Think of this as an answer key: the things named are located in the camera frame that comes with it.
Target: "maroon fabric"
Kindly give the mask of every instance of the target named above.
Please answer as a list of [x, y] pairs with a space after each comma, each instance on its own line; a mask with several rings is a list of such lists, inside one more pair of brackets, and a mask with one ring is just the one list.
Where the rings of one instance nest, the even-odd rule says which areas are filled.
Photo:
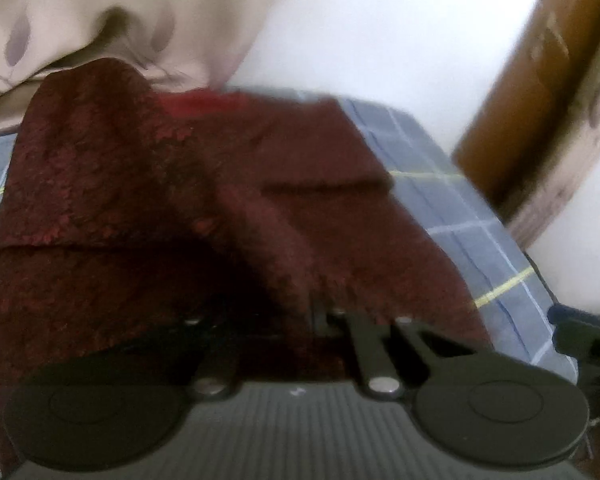
[[[174, 117], [115, 60], [46, 78], [0, 206], [0, 411], [35, 368], [218, 292], [282, 316], [293, 345], [312, 301], [488, 342], [456, 268], [336, 102], [232, 103], [187, 119], [179, 103]], [[16, 462], [0, 422], [0, 464]]]

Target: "wooden door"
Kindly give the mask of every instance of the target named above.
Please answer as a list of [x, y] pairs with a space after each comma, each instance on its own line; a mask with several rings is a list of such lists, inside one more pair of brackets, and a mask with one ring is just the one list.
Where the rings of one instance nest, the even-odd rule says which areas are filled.
[[498, 207], [541, 161], [600, 41], [600, 0], [538, 0], [518, 47], [454, 152]]

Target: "white wall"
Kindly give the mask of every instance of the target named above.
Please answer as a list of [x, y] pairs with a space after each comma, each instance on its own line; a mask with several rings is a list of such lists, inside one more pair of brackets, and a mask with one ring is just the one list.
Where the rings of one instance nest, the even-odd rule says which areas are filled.
[[600, 314], [600, 161], [529, 255], [562, 303]]
[[234, 84], [313, 89], [413, 114], [450, 152], [535, 0], [280, 0]]

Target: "red cloth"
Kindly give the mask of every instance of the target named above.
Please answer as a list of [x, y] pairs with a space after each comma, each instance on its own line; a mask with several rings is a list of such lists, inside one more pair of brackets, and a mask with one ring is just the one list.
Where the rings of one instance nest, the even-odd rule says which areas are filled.
[[[336, 102], [199, 95], [174, 104], [116, 60], [36, 93], [0, 206], [0, 411], [35, 368], [218, 292], [284, 319], [300, 346], [312, 301], [488, 342], [456, 268]], [[0, 464], [16, 462], [0, 422]]]

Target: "plaid bedsheet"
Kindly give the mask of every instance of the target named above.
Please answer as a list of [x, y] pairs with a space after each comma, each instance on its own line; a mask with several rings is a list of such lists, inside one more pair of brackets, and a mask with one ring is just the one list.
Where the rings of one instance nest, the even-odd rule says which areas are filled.
[[[301, 101], [316, 94], [249, 91]], [[395, 181], [394, 194], [456, 264], [497, 351], [575, 382], [576, 363], [555, 352], [546, 312], [552, 300], [493, 211], [409, 115], [340, 99]], [[0, 197], [15, 135], [0, 137]]]

